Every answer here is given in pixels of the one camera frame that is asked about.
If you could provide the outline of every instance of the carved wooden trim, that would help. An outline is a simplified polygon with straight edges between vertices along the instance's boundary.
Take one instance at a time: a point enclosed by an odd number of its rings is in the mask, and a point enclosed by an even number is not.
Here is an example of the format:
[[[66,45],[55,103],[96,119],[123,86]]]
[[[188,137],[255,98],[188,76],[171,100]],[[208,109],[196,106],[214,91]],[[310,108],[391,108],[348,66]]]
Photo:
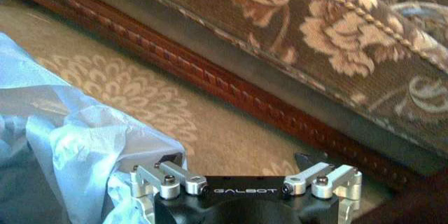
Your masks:
[[[390,187],[422,177],[99,0],[34,0]]]

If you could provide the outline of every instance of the screw head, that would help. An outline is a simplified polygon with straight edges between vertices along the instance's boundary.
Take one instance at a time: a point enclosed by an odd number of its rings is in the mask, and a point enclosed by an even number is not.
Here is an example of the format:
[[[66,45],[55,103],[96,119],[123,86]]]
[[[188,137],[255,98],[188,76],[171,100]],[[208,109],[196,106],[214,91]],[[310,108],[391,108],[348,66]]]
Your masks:
[[[208,194],[208,192],[210,192],[210,186],[208,185],[204,185],[202,188],[200,188],[200,192],[199,192],[199,194],[200,195],[207,195]]]
[[[174,182],[176,181],[176,178],[174,175],[167,175],[166,178],[164,178],[164,182],[167,184],[172,184]]]
[[[291,192],[292,192],[292,186],[290,184],[283,184],[282,192],[283,192],[284,195],[290,195]]]
[[[328,185],[328,177],[323,176],[323,175],[318,176],[316,184],[327,186]]]

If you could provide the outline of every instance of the decorative cord trim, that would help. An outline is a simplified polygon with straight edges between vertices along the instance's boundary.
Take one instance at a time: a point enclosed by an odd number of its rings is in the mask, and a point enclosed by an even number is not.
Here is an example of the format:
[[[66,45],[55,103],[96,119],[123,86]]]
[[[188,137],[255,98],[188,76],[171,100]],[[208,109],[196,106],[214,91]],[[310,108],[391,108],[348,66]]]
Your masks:
[[[356,6],[348,0],[335,0],[339,4],[344,5],[347,9],[352,10],[367,22],[372,23],[390,37],[402,43],[414,53],[420,55],[422,58],[428,60],[442,71],[448,73],[448,67],[440,63],[428,53],[420,51],[415,45],[406,39],[398,32],[392,30],[391,27],[386,26],[382,21],[375,19],[375,17],[364,11],[364,9]]]

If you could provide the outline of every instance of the silver metal bracket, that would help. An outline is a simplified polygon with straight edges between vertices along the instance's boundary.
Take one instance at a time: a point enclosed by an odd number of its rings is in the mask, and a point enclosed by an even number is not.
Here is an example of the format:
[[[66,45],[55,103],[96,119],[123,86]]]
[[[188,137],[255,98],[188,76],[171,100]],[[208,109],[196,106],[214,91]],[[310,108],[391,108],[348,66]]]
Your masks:
[[[302,195],[307,192],[307,187],[319,175],[326,175],[331,172],[331,165],[320,162],[302,173],[286,177],[284,185],[288,187],[291,195]]]
[[[160,163],[160,169],[180,180],[186,192],[191,195],[202,195],[207,186],[207,178],[203,175],[190,173],[171,161]]]
[[[148,182],[139,182],[136,169],[131,172],[131,195],[134,208],[142,213],[147,224],[155,223],[155,213],[152,204],[154,187]]]
[[[283,192],[302,195],[312,185],[312,194],[320,199],[340,197],[339,224],[352,222],[354,211],[360,208],[363,173],[352,166],[342,165],[332,171],[332,166],[318,163],[302,173],[290,175],[284,180]]]
[[[140,186],[148,182],[159,191],[160,197],[164,199],[174,199],[180,194],[179,179],[172,175],[166,175],[154,167],[136,169],[136,180]]]
[[[352,222],[354,211],[360,208],[363,173],[352,166],[342,165],[327,176],[312,182],[312,194],[330,199],[334,193],[340,198],[339,224]]]

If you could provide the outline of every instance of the floral upholstery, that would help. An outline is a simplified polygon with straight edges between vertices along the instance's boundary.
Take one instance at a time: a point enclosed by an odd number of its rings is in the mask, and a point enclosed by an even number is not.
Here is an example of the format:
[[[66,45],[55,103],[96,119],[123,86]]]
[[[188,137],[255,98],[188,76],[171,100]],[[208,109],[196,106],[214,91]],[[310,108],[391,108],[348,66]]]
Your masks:
[[[159,1],[382,127],[448,156],[448,0]]]

